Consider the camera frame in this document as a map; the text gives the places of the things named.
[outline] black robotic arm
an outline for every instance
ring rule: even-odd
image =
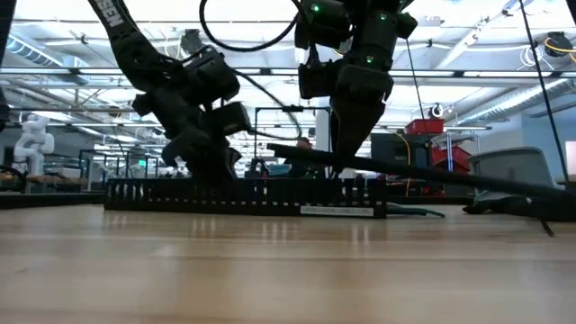
[[[241,155],[230,148],[226,136],[250,130],[250,121],[241,103],[212,109],[214,101],[228,101],[240,88],[223,56],[210,46],[182,61],[162,55],[138,29],[122,0],[88,2],[108,33],[118,67],[145,92],[137,95],[132,107],[140,116],[153,113],[166,129],[171,140],[162,152],[166,164],[175,167],[180,157],[193,176],[207,184],[236,178],[234,164]]]

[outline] black cable organizer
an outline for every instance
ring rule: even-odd
[[[239,179],[221,189],[193,179],[111,179],[104,208],[255,216],[386,218],[386,183],[315,179]]]

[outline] wooden table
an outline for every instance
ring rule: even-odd
[[[576,225],[0,211],[0,323],[566,323]]]

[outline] ceiling duct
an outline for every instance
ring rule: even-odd
[[[45,52],[36,49],[29,43],[21,40],[20,38],[14,37],[12,34],[8,35],[8,42],[6,44],[6,50],[24,58],[31,63],[39,65],[45,68],[82,68],[87,66],[80,58],[66,56],[64,63],[58,61],[52,56],[46,54]],[[80,86],[85,86],[88,84],[89,80],[83,76],[54,76],[65,82],[72,82]]]
[[[555,80],[546,84],[546,92],[551,101],[573,89],[573,79]],[[512,90],[460,116],[454,126],[496,121],[520,113],[525,109],[541,104],[543,101],[544,93],[540,85],[528,89]]]

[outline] person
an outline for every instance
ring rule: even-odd
[[[308,138],[302,137],[298,139],[296,142],[296,148],[298,149],[312,149],[312,144]],[[306,177],[312,176],[314,178],[325,179],[326,173],[324,172],[324,168],[321,166],[317,166],[310,161],[301,161],[293,158],[287,158],[284,161],[284,164],[290,165],[290,172],[288,173],[289,177]]]

